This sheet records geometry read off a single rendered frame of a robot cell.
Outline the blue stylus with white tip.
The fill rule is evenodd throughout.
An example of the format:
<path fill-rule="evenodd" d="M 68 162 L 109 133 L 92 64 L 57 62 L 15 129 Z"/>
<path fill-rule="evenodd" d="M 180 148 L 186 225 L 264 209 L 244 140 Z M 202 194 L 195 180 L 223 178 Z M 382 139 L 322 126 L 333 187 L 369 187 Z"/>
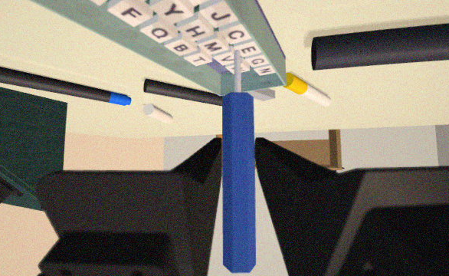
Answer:
<path fill-rule="evenodd" d="M 234 51 L 234 92 L 222 97 L 223 266 L 256 265 L 254 97 L 241 92 L 241 51 Z"/>

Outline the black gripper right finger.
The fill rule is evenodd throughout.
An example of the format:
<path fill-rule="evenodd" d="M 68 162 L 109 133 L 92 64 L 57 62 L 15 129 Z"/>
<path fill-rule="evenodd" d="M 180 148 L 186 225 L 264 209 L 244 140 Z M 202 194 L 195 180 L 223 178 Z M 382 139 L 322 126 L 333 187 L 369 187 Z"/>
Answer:
<path fill-rule="evenodd" d="M 257 174 L 289 276 L 337 276 L 366 212 L 449 203 L 449 166 L 335 172 L 263 137 Z"/>

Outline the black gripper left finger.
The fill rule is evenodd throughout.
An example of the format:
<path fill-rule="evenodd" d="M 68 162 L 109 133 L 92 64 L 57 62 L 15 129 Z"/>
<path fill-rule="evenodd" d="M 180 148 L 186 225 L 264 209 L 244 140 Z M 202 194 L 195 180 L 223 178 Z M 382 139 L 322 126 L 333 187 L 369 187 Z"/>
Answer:
<path fill-rule="evenodd" d="M 36 185 L 58 238 L 71 232 L 166 233 L 179 276 L 208 276 L 222 177 L 222 138 L 171 170 L 60 170 Z"/>

